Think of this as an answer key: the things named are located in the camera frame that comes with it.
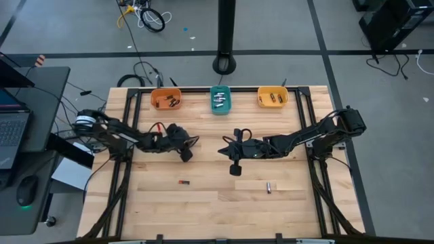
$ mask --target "wooden table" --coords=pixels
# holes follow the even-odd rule
[[[319,121],[333,110],[328,88],[311,86],[310,90]],[[126,88],[111,89],[108,116],[122,118],[126,92]],[[303,146],[283,159],[241,160],[240,177],[229,174],[232,161],[217,153],[227,146],[222,136],[232,136],[235,128],[251,129],[254,138],[301,129],[294,94],[290,94],[284,108],[273,109],[260,108],[256,93],[232,93],[232,110],[227,116],[211,113],[209,93],[183,93],[182,99],[179,110],[157,111],[150,104],[150,94],[142,97],[140,131],[147,131],[157,121],[165,125],[176,123],[200,139],[192,148],[194,156],[188,163],[183,163],[176,152],[134,151],[122,239],[155,239],[157,234],[163,234],[164,239],[273,239],[278,232],[284,238],[321,236]],[[304,99],[303,103],[309,125]],[[130,125],[133,111],[134,105],[130,109]],[[333,155],[346,161],[343,150],[335,149]],[[107,159],[107,153],[97,155],[93,170]],[[112,172],[113,162],[109,162],[90,181],[77,236],[84,235],[106,207]],[[335,203],[363,232],[348,168],[328,159],[328,173]],[[191,183],[178,184],[179,180]],[[271,183],[270,195],[267,182]],[[323,206],[331,232],[329,212],[326,204]],[[113,215],[111,234],[117,210]]]

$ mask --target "silver battery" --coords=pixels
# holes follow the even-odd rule
[[[270,182],[267,182],[267,193],[271,194],[271,184],[270,184]]]

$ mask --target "teal bin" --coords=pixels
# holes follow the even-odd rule
[[[223,94],[222,100],[223,102],[216,102],[215,100],[219,100],[219,97],[215,97],[217,94]],[[231,88],[225,85],[216,85],[211,87],[211,110],[215,115],[227,115],[232,108],[231,101]]]

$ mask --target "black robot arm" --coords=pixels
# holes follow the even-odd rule
[[[234,161],[230,173],[233,176],[241,175],[240,159],[277,159],[286,157],[298,145],[312,140],[311,156],[316,159],[326,159],[333,146],[345,142],[352,137],[360,136],[366,130],[365,123],[359,111],[350,108],[335,110],[323,118],[320,122],[306,127],[290,135],[267,136],[262,140],[252,139],[249,129],[235,129],[236,140],[223,136],[228,142],[226,148],[218,152]],[[243,133],[248,131],[250,138],[243,141]]]
[[[160,124],[166,132],[151,132],[152,128]],[[164,153],[176,150],[182,159],[187,162],[192,156],[190,148],[198,141],[199,136],[190,137],[186,130],[176,124],[166,128],[158,122],[142,133],[137,129],[108,117],[97,110],[83,110],[78,113],[73,124],[74,132],[78,136],[95,138],[108,148],[111,157],[124,157],[127,155],[127,143],[131,142],[145,153]]]

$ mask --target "black desk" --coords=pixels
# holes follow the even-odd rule
[[[23,75],[28,69],[17,68]],[[33,68],[27,77],[36,87],[61,98],[69,71],[68,67]],[[13,95],[17,92],[17,89],[8,90]],[[22,88],[17,98],[32,110],[33,117],[17,158],[18,173],[12,185],[0,191],[0,236],[30,235],[36,231],[38,222],[45,221],[52,198],[51,186],[57,183],[53,182],[51,175],[60,155],[89,168],[92,168],[93,163],[93,156],[51,133],[59,108],[57,98],[33,88]],[[21,208],[16,202],[16,187],[21,179],[31,175],[41,165],[43,167],[37,172],[39,183],[36,198],[30,207]]]
[[[25,75],[29,68],[16,68],[16,70]],[[33,68],[28,71],[27,77],[36,87],[61,98],[69,72],[69,67]],[[8,89],[8,91],[15,95],[18,88]],[[21,88],[16,98],[25,103],[33,112],[33,118],[26,133],[26,140],[20,151],[24,153],[43,152],[56,118],[59,101],[46,92],[33,88]]]
[[[18,157],[20,170],[14,183],[0,192],[0,235],[29,235],[37,224],[46,219],[45,203],[49,198],[50,179],[54,166],[59,160],[56,151],[23,153]],[[21,207],[16,201],[16,189],[21,179],[32,175],[39,178],[35,200],[28,207]]]

